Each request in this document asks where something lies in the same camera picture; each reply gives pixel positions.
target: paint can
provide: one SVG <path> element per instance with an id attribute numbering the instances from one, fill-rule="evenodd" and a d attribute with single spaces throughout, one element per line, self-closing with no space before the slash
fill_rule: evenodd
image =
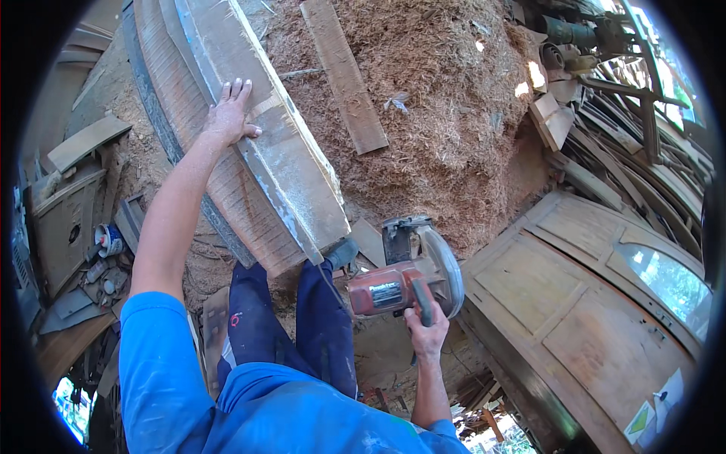
<path id="1" fill-rule="evenodd" d="M 94 242 L 102 246 L 102 249 L 98 251 L 98 255 L 103 258 L 116 255 L 123 250 L 121 232 L 112 224 L 99 224 L 96 226 Z"/>

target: leg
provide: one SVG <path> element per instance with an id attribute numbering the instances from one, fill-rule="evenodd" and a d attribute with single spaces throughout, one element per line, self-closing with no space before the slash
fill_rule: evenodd
<path id="1" fill-rule="evenodd" d="M 277 321 L 267 288 L 267 272 L 259 263 L 250 269 L 239 262 L 234 267 L 227 330 L 236 365 L 276 362 L 316 376 Z"/>
<path id="2" fill-rule="evenodd" d="M 306 260 L 298 284 L 298 351 L 323 381 L 355 399 L 353 323 L 339 301 L 330 260 L 320 268 Z"/>

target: dirt floor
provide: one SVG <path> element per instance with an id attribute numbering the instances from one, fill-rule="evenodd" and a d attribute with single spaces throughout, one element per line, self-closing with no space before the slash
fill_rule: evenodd
<path id="1" fill-rule="evenodd" d="M 266 45 L 278 73 L 319 68 L 296 0 L 271 1 Z M 498 0 L 456 0 L 427 20 L 434 1 L 338 2 L 336 9 L 356 55 L 391 146 L 356 155 L 327 85 L 325 73 L 285 81 L 323 152 L 341 180 L 346 212 L 378 223 L 401 214 L 429 213 L 460 258 L 485 246 L 547 182 L 547 164 L 531 124 L 522 122 L 531 99 L 514 90 L 527 80 L 529 35 L 509 25 Z M 472 25 L 476 21 L 483 28 Z M 476 42 L 483 44 L 483 51 Z M 66 137 L 106 113 L 134 125 L 122 139 L 128 161 L 119 196 L 142 192 L 146 209 L 172 169 L 150 125 L 132 78 L 119 28 L 89 74 L 105 70 L 74 110 Z M 410 93 L 408 114 L 383 109 L 388 97 Z M 234 259 L 206 219 L 197 221 L 187 255 L 184 295 L 201 312 L 203 301 L 229 285 Z M 270 282 L 280 322 L 295 338 L 295 287 L 299 268 Z M 346 278 L 336 280 L 344 299 Z M 396 397 L 412 409 L 416 370 L 402 319 L 390 315 L 354 321 L 356 371 L 361 392 L 380 387 L 391 409 Z M 452 322 L 444 354 L 449 396 L 464 376 L 483 365 Z M 367 399 L 376 405 L 375 397 Z"/>

